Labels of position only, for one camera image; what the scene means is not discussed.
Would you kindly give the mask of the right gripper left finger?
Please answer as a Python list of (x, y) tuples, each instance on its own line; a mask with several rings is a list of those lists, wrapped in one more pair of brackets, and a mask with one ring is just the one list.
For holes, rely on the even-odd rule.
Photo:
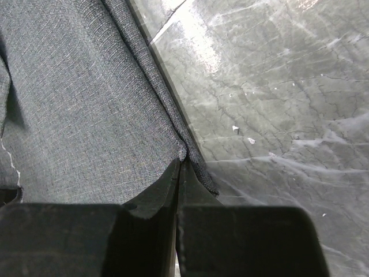
[(180, 161), (122, 204), (8, 204), (2, 276), (174, 276)]

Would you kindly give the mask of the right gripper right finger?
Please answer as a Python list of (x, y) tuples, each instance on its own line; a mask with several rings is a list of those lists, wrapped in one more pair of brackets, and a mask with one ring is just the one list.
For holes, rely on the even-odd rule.
[(328, 276), (318, 234), (297, 207), (223, 205), (180, 168), (176, 250), (182, 276)]

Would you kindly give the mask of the grey cloth napkin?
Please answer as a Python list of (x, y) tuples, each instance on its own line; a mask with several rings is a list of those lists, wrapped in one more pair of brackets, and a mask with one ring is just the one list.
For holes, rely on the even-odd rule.
[(1, 188), (124, 203), (189, 159), (215, 188), (126, 1), (1, 2)]

